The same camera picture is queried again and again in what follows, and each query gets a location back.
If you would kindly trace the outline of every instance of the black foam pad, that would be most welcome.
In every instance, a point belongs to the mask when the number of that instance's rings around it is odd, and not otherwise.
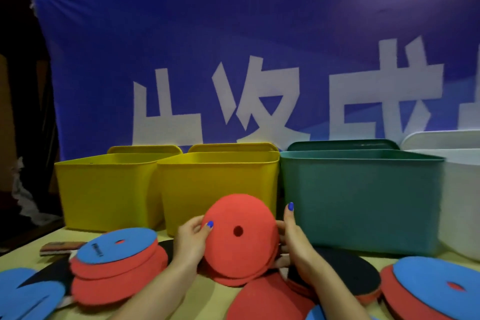
[[[346,250],[317,246],[314,248],[332,266],[354,296],[371,294],[379,289],[380,273],[363,258]],[[288,280],[307,288],[310,287],[300,277],[295,266],[290,266]]]
[[[173,239],[164,240],[158,243],[161,246],[168,256],[168,264],[172,262],[173,259]]]
[[[74,274],[70,270],[69,256],[64,256],[35,273],[19,287],[36,284],[37,282],[42,281],[57,281],[65,287],[65,296],[70,296],[72,294],[71,289],[73,280]]]

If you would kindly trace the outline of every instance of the yellow bin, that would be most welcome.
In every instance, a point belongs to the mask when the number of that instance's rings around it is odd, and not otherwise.
[[[55,163],[65,225],[105,232],[154,228],[163,221],[157,161],[182,150],[131,146],[108,152]]]
[[[275,215],[279,158],[271,143],[229,143],[195,145],[186,154],[160,160],[168,235],[230,194],[255,196]]]

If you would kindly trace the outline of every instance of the yellow table surface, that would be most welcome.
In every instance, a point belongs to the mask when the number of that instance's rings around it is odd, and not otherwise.
[[[41,270],[51,262],[57,260],[55,256],[39,256],[40,248],[44,244],[63,241],[87,242],[99,235],[100,233],[74,231],[65,228],[59,229],[0,257],[0,271],[16,267],[29,267],[35,270]],[[158,232],[159,241],[166,239],[170,239],[170,237],[167,236],[165,231]],[[374,256],[364,256],[363,258],[378,270],[397,261],[397,259],[394,258]],[[480,271],[480,263],[473,262],[452,252],[445,252],[441,254],[439,258]],[[181,305],[171,315],[170,320],[223,320],[231,302],[240,290],[241,288],[222,286],[206,277],[198,275]],[[92,310],[81,309],[76,305],[71,305],[55,311],[49,319],[106,319],[116,309],[117,307],[110,306]],[[383,303],[380,305],[376,302],[370,304],[367,307],[367,311],[379,320],[393,320],[393,317],[388,313]]]

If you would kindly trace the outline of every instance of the hand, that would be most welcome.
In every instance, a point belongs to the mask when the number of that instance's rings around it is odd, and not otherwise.
[[[292,202],[285,206],[283,219],[276,223],[282,244],[281,251],[288,255],[277,259],[274,267],[282,268],[294,264],[303,281],[311,285],[312,277],[320,270],[321,256],[312,247],[301,227],[295,223]]]
[[[178,228],[173,242],[172,264],[196,270],[205,253],[205,240],[213,227],[213,221],[209,221],[201,228],[203,218],[203,215],[196,216]]]

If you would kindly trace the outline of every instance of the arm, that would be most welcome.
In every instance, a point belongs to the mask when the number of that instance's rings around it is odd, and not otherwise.
[[[367,311],[351,294],[335,270],[312,247],[300,226],[295,223],[293,203],[285,207],[284,221],[277,222],[282,251],[277,267],[297,267],[302,279],[311,285],[320,299],[327,320],[371,320]]]
[[[213,222],[200,229],[203,216],[178,228],[174,257],[170,265],[139,293],[126,302],[110,320],[164,320],[180,304],[197,275],[205,252],[205,240]]]

